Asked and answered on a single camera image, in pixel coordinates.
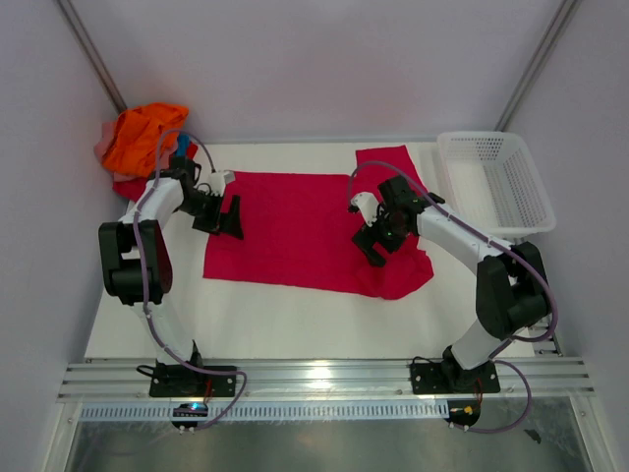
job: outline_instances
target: black motor joint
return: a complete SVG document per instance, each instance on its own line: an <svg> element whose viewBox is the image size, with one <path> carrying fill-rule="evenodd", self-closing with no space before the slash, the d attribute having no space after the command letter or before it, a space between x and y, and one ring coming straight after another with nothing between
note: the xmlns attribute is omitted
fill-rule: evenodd
<svg viewBox="0 0 629 472"><path fill-rule="evenodd" d="M196 187L200 165L186 157L174 156L170 167L162 170L160 178L180 183L183 201L179 208L195 218L193 228L210 234L226 233L244 239L240 223L240 197L232 198L229 210L221 213L223 196L203 192ZM142 238L146 273L148 275L148 301L159 304L172 287L173 270L162 236L159 221L142 220L138 224ZM118 297L125 305L143 301L143 269L140 258L129 253L138 246L132 223L114 221L98 228L100 259L107 293Z"/></svg>
<svg viewBox="0 0 629 472"><path fill-rule="evenodd" d="M377 243L392 254L402 247L409 234L419 236L417 216L430 203L418 196L401 175L382 182L377 188L382 195L382 203L378 206L376 221L371 226L363 224L352 241L372 266L383 267L386 259L373 246ZM433 193L429 195L438 204L445 202Z"/></svg>

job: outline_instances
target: white table surface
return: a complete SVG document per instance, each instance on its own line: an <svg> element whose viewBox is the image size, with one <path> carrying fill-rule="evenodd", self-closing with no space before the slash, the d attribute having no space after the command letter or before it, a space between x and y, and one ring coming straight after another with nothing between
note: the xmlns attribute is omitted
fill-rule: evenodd
<svg viewBox="0 0 629 472"><path fill-rule="evenodd" d="M356 149L399 144L209 146L216 168L253 172L350 174ZM407 143L420 177L439 192L435 143ZM200 149L196 162L207 161ZM420 240L434 278L401 300L202 278L207 235L173 214L163 229L174 270L172 299L203 357L230 359L440 357L476 319L475 277L433 242ZM503 357L533 356L516 342ZM89 358L152 358L137 316L103 290L86 350Z"/></svg>

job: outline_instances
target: robotic arm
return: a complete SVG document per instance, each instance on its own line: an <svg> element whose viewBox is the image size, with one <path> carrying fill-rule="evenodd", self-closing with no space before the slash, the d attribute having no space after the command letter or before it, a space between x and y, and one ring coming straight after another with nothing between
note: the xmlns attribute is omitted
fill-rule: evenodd
<svg viewBox="0 0 629 472"><path fill-rule="evenodd" d="M365 220L353 238L374 266L384 266L385 258L373 246L387 253L397 251L409 234L422 235L438 244L463 263L477 277L476 314L468 331L443 353L438 375L446 391L469 392L477 378L491 372L489 362L521 329L534 325L549 312L543 288L519 264L466 231L418 196L402 176L378 186L379 203L371 193L356 195L350 211ZM443 199L429 194L447 214L453 210ZM483 235L490 236L481 230ZM542 257L531 243L513 245L490 238L522 257L545 280Z"/></svg>
<svg viewBox="0 0 629 472"><path fill-rule="evenodd" d="M202 357L197 350L193 338L187 333L182 324L168 293L172 287L173 271L166 245L162 237L163 228L170 215L177 210L184 211L195 217L193 228L210 234L227 233L238 239L243 239L240 224L240 197L232 198L229 210L221 213L225 189L234 181L231 171L213 172L207 183L208 190L203 191L196 186L195 177L198 164L186 157L172 157L170 167L159 174L157 187L152 190L154 176L146 183L146 190L140 201L149 194L144 202L139 218L139 229L144 247L146 270L148 273L148 307L150 309L153 326L159 338L181 359L187 360L193 366L202 368ZM133 230L134 215L138 211L138 204L116 222L103 223L98 229L100 256L105 289L111 296L129 305L140 317L145 328L150 333L146 317L143 312L143 274L140 259L134 248L137 246ZM174 388L186 390L195 385L204 389L204 382L200 376L192 371L172 363L171 357L154 341L157 349L157 364L152 371L154 384L160 388L153 388L151 396L172 396L177 391ZM185 391L189 396L192 391Z"/></svg>

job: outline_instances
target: wire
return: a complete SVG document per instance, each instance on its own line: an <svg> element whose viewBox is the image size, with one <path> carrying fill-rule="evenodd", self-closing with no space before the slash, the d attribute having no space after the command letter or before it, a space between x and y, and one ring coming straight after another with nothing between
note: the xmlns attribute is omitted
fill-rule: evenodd
<svg viewBox="0 0 629 472"><path fill-rule="evenodd" d="M210 193L212 191L212 188L209 186L209 184L207 182L201 182L200 184L197 185L197 190L200 189L201 186L205 185L207 187L207 192Z"/></svg>
<svg viewBox="0 0 629 472"><path fill-rule="evenodd" d="M502 246L501 244L493 241L491 238L487 237L485 234L480 232L478 229L474 228L473 226L470 226L468 223L463 221L456 214L450 213L449 211L444 209L442 206L438 205L432 199L432 197L429 195L429 193L424 189L424 187L422 185L420 185L418 182L416 182L406 172L402 171L401 169L397 168L396 166L394 166L392 164L389 164L388 162L382 162L380 160L368 160L367 162L363 162L362 164L357 166L356 169L354 169L354 172L352 172L352 175L350 175L350 180L347 183L347 202L348 202L349 205L352 204L352 184L354 183L354 178L356 177L356 175L362 169L364 169L365 167L368 167L370 165L379 165L379 166L382 166L382 167L387 167L387 168L397 172L398 174L400 174L402 177L404 177L409 182L409 184L413 185L413 187L415 187L417 190L419 190L420 193L422 194L422 197L424 197L438 212L443 214L448 219L451 219L452 221L454 221L456 224L458 224L460 227L465 229L468 233L470 233L473 236L475 236L477 239L479 239L479 240L483 241L484 243L492 246L494 249L497 249L501 253L506 254L507 256L509 256L516 263L518 263L520 266L525 268L527 270L527 272L530 275L532 275L533 278L538 282L538 284L542 287L543 292L546 295L546 298L548 300L548 304L550 305L551 320L550 320L550 325L548 326L548 330L544 334L541 334L541 335L536 336L536 337L522 337L522 336L518 336L518 335L513 335L513 336L510 337L511 340L518 340L518 341L523 341L523 342L540 342L540 341L544 341L546 339L549 339L554 334L554 331L557 328L557 322L558 322L558 319L559 319L559 311L557 309L557 303L555 301L554 295L553 295L552 291L550 290L550 287L548 286L546 281L543 279L542 275L539 272L537 272L532 265L527 263L523 258L521 258L519 255L517 255L513 251L511 251L509 248L507 248L505 246ZM508 343L504 343L503 345L499 346L495 351L493 351L491 353L490 357L493 358L494 356L499 354L501 351L503 351L507 346L508 346Z"/></svg>
<svg viewBox="0 0 629 472"><path fill-rule="evenodd" d="M212 156L209 153L209 150L207 149L207 147L205 146L205 144L199 139L197 138L197 136L193 135L192 133L185 131L181 128L173 128L172 130L166 130L164 131L161 136L159 137L159 142L157 143L157 148L155 149L155 154L159 154L159 150L161 149L161 145L164 143L164 139L170 135L171 133L182 133L186 136L188 136L189 138L192 138L193 141L198 144L203 151L205 152L205 155L207 156L207 160L209 161L209 168L212 171L212 174L214 172L216 172L216 169L214 168L214 161L212 160ZM159 181L159 171L157 170L159 168L159 165L155 166L155 182Z"/></svg>
<svg viewBox="0 0 629 472"><path fill-rule="evenodd" d="M148 272L146 269L146 255L144 253L144 244L143 244L142 237L140 234L140 213L146 201L155 192L155 189L159 185L159 150L161 149L161 144L163 143L164 138L167 135L169 135L170 133L175 133L175 132L188 135L190 138L196 141L203 148L203 150L205 150L205 153L207 154L207 158L209 159L209 165L212 168L212 172L215 171L214 165L209 155L209 151L197 137L181 129L167 130L164 133L162 133L161 137L159 138L159 143L157 145L157 148L155 149L155 179L153 180L153 185L148 189L147 192L144 193L144 196L140 199L140 201L138 202L138 205L136 206L136 212L134 213L133 229L134 229L134 235L136 237L136 244L138 245L138 252L140 253L140 266L142 270L142 289L143 289L143 312L146 315L146 322L148 324L148 330L150 331L150 334L153 336L153 339L155 340L157 345L161 349L163 349L164 352L166 352L166 354L172 357L177 363L179 363L180 365L182 365L183 367L187 369L190 369L191 371L197 372L199 374L208 375L208 376L227 377L227 376L236 375L243 378L243 383L240 389L238 390L238 392L234 395L234 398L232 399L232 401L214 418L196 427L197 430L204 430L206 428L209 428L212 425L215 425L221 418L223 418L227 413L229 413L229 411L232 409L234 404L236 404L236 402L240 399L241 395L245 391L245 386L247 385L247 374L243 371L212 371L211 369L202 369L197 366L193 366L188 361L179 357L177 354L175 354L175 352L173 352L173 350L170 347L166 345L166 343L164 343L161 337L159 337L159 333L155 329L155 324L153 322L150 309L148 308L148 300L149 300Z"/></svg>
<svg viewBox="0 0 629 472"><path fill-rule="evenodd" d="M468 428L466 430L463 426L455 424L454 426L458 428L459 430L471 431L472 433L479 433L481 435L495 435L498 433L506 433L507 431L511 431L514 428L517 428L520 425L520 423L522 423L526 419L526 417L529 416L529 413L531 413L531 407L533 406L533 395L531 394L531 386L527 382L527 378L524 377L524 374L522 374L522 371L520 371L520 369L518 369L513 364L507 361L496 359L493 362L496 364L502 364L504 366L507 366L513 369L513 371L520 377L520 379L522 379L522 382L524 383L524 388L527 390L527 406L522 412L522 414L520 415L520 417L508 426L503 426L502 428L496 428L495 430L487 430L484 428L474 428L474 427Z"/></svg>
<svg viewBox="0 0 629 472"><path fill-rule="evenodd" d="M426 357L422 357L422 356L415 356L415 357L413 358L413 360L411 361L411 365L415 364L415 360L416 360L416 359L420 359L421 361L426 361L426 362L428 362L429 364L438 365L438 363L437 363L437 362L433 362L432 360L427 359Z"/></svg>
<svg viewBox="0 0 629 472"><path fill-rule="evenodd" d="M143 376L147 376L150 378L153 378L154 371L155 371L154 367L148 366L146 364L140 364L139 366L136 367L136 372L138 374L142 374Z"/></svg>
<svg viewBox="0 0 629 472"><path fill-rule="evenodd" d="M205 395L203 396L203 405L207 406L209 400L214 397L214 389L212 388L212 380L207 381L207 388L205 389Z"/></svg>
<svg viewBox="0 0 629 472"><path fill-rule="evenodd" d="M479 408L481 408L481 405L483 405L483 382L481 382L480 377L476 379L476 383L474 384L474 393L476 394L476 401L479 403Z"/></svg>

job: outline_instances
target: white robotic arm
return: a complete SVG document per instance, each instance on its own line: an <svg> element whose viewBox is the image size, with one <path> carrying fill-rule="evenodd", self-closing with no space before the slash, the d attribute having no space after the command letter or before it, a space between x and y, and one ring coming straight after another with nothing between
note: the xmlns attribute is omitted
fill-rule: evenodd
<svg viewBox="0 0 629 472"><path fill-rule="evenodd" d="M371 193L360 193L350 206L350 210L359 211L365 221L353 241L371 264L384 266L386 263L382 254L373 248L375 243L392 253L409 234L415 234L439 245L477 276L478 319L463 337L446 349L443 357L450 361L442 364L443 368L452 368L453 384L457 379L464 384L464 378L474 375L467 376L466 371L473 373L486 364L498 348L510 342L515 333L547 315L549 305L543 289L513 260L451 220L447 214L454 211L443 199L431 195L441 207L439 211L412 191L401 176L387 180L378 189L382 203ZM488 240L518 253L545 278L542 258L534 245L514 246L474 229Z"/></svg>
<svg viewBox="0 0 629 472"><path fill-rule="evenodd" d="M194 167L190 161L173 158L171 167L160 173L157 185L146 183L143 195L123 217L99 228L99 241L105 288L110 295L130 305L148 331L157 350L157 362L168 364L171 357L151 335L143 310L142 270L133 233L133 221L139 213L149 279L148 310L161 341L179 358L192 361L196 355L193 338L177 316L169 291L172 266L161 235L170 215L178 209L195 217L193 227L212 234L225 232L243 238L240 226L239 200L234 197L227 213L221 213L225 189L234 181L231 171L213 172L204 192L195 187Z"/></svg>

